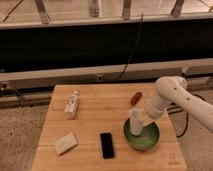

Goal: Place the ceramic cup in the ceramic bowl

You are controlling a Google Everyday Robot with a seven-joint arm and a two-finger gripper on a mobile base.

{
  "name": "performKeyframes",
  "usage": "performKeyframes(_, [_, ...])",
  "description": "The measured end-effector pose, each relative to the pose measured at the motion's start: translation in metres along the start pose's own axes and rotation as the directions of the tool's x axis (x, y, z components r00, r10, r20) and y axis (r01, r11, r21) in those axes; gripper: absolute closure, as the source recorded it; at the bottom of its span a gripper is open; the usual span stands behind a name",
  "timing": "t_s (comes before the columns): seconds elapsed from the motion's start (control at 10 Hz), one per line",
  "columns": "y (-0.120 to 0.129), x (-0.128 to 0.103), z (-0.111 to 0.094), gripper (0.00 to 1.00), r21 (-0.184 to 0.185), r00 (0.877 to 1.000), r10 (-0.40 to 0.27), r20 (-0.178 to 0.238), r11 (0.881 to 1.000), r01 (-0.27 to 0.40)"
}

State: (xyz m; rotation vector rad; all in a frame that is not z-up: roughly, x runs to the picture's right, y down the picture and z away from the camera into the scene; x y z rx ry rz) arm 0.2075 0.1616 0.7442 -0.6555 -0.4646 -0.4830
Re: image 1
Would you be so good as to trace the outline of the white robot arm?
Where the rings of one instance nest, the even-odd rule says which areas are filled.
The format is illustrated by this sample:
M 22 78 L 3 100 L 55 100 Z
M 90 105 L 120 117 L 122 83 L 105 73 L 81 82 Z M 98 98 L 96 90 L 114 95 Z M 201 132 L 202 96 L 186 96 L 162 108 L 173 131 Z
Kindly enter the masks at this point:
M 180 76 L 164 76 L 156 80 L 153 95 L 144 105 L 145 113 L 151 119 L 160 118 L 170 102 L 191 114 L 209 131 L 213 132 L 213 105 L 187 91 L 187 82 Z

